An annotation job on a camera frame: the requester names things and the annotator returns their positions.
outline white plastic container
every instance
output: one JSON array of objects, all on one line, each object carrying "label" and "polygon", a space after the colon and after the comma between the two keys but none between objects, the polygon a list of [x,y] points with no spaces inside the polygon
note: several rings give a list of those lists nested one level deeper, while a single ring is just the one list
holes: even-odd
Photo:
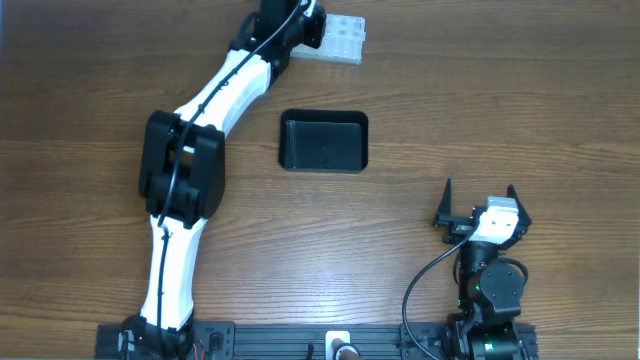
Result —
[{"label": "white plastic container", "polygon": [[291,56],[359,65],[367,35],[364,24],[365,19],[361,17],[328,14],[320,48],[298,45],[291,51]]}]

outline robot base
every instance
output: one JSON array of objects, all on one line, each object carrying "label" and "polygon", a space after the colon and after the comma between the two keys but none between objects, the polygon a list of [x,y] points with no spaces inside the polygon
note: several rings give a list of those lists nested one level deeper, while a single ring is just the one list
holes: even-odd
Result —
[{"label": "robot base", "polygon": [[[412,332],[430,351],[444,359],[440,334],[445,324],[410,323]],[[351,334],[351,343],[366,360],[418,360],[426,357],[413,345],[402,326],[397,325],[236,325],[233,322],[195,321],[198,356],[206,360],[324,360],[327,331]],[[96,339],[96,359],[158,360],[155,354],[136,346],[119,351],[120,325],[100,325]],[[535,328],[518,325],[532,359],[538,359]],[[194,353],[187,359],[194,359]]]}]

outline wooden surface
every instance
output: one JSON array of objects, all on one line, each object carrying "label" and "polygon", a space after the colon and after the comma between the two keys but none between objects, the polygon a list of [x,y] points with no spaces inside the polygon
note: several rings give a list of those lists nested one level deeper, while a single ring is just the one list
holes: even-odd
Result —
[{"label": "wooden surface", "polygon": [[[227,143],[203,234],[196,319],[399,324],[405,287],[448,247],[429,225],[516,185],[534,225],[509,255],[543,358],[635,359],[640,3],[326,1],[364,16],[361,66],[294,60]],[[220,67],[256,1],[5,0],[0,68],[0,357],[90,357],[137,312],[151,235],[144,126]],[[287,108],[370,119],[359,175],[286,172]],[[456,311],[451,259],[415,321]]]}]

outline table top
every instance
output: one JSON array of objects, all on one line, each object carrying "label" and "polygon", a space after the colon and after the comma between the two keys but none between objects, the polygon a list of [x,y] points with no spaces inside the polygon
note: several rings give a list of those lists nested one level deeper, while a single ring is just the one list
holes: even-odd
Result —
[{"label": "table top", "polygon": [[[399,324],[445,251],[447,177],[470,213],[514,184],[533,219],[508,255],[542,358],[635,358],[640,239],[636,0],[325,1],[365,17],[360,66],[294,59],[228,137],[202,236],[196,319]],[[136,313],[151,234],[144,127],[217,72],[257,1],[5,0],[0,56],[0,356],[90,357]],[[369,116],[360,174],[287,172],[288,108]],[[453,259],[412,321],[457,311]]]}]

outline wood grain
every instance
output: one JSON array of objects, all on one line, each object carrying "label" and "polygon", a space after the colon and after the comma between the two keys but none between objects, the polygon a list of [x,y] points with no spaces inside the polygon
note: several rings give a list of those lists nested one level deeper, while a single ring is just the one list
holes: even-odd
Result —
[{"label": "wood grain", "polygon": [[[90,357],[135,313],[151,256],[144,125],[221,65],[257,1],[5,0],[0,47],[0,357]],[[542,358],[632,359],[638,344],[640,3],[326,1],[367,18],[361,66],[292,61],[227,144],[202,238],[196,318],[400,323],[409,280],[447,247],[447,177],[466,214],[510,183],[533,218],[510,250]],[[358,175],[277,164],[287,108],[370,119]],[[456,311],[451,259],[416,321]]]}]

